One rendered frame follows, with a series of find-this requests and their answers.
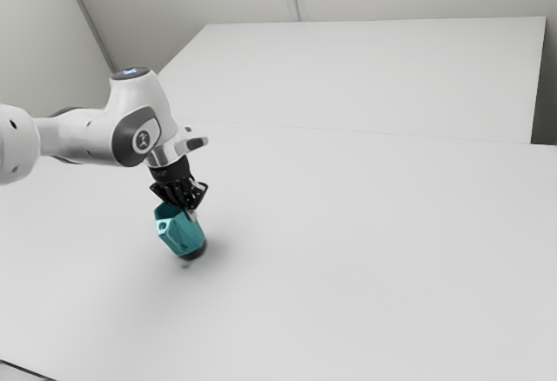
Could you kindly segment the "teal faceted mug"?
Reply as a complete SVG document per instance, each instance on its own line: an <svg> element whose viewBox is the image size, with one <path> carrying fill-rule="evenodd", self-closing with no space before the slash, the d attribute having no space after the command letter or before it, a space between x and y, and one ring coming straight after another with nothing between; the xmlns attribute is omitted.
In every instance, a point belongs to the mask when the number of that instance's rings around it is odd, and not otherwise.
<svg viewBox="0 0 557 381"><path fill-rule="evenodd" d="M199 222L188 219L185 211L166 203L154 210L158 237L177 256L185 261L193 261L204 255L206 237Z"/></svg>

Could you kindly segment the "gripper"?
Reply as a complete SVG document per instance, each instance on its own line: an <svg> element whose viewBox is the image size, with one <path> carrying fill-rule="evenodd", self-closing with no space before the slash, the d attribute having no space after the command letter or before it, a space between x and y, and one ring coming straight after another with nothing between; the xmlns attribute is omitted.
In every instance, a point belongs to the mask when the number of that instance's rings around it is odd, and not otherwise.
<svg viewBox="0 0 557 381"><path fill-rule="evenodd" d="M172 164L150 167L149 172L154 179L150 186L151 191L164 203L186 210L188 219L197 222L195 210L202 203L209 186L194 178L188 158L180 157Z"/></svg>

